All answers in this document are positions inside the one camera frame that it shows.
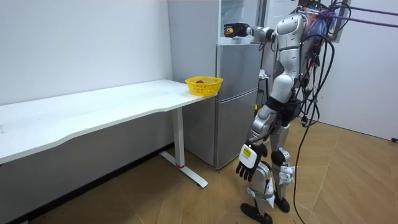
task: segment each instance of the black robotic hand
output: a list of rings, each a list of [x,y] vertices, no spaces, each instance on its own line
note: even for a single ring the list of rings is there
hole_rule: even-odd
[[[224,25],[224,35],[225,37],[245,37],[248,35],[246,30],[250,26],[248,24],[237,22],[234,24]]]
[[[239,174],[240,177],[243,177],[244,180],[251,182],[251,178],[253,177],[253,174],[260,163],[261,156],[267,157],[267,148],[263,144],[255,146],[250,144],[249,141],[246,141],[245,145],[249,146],[257,154],[256,162],[254,163],[254,167],[248,168],[241,161],[239,161],[239,165],[236,168],[236,173]]]

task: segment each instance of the plastic basket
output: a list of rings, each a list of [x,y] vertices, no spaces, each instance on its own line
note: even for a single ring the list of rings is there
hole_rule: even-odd
[[[222,78],[215,77],[193,77],[185,81],[189,92],[195,96],[212,96],[220,90]]]

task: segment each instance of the desk base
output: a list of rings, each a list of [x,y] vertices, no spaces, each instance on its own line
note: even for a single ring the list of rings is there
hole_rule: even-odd
[[[169,162],[171,162],[173,165],[177,167],[175,164],[175,158],[170,155],[167,152],[161,152],[160,155],[167,159]],[[198,174],[196,174],[194,171],[189,169],[186,166],[183,166],[182,168],[177,167],[180,171],[184,172],[187,174],[192,180],[194,180],[200,187],[205,188],[207,186],[207,181],[205,181],[203,178],[201,178]]]

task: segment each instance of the white desk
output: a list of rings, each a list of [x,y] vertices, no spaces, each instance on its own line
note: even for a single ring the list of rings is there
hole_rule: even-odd
[[[172,110],[176,158],[160,154],[205,187],[207,182],[184,166],[182,125],[182,107],[204,99],[189,94],[186,84],[157,80],[0,106],[0,164],[115,124]]]

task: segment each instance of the desk leg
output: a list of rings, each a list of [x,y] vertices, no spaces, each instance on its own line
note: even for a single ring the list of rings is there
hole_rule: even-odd
[[[194,180],[200,187],[206,187],[207,181],[201,178],[194,171],[185,166],[184,159],[184,131],[182,125],[182,108],[177,108],[172,111],[173,113],[173,130],[174,130],[174,148],[175,158],[167,152],[161,152],[160,155],[170,161],[182,172],[187,174],[192,180]]]

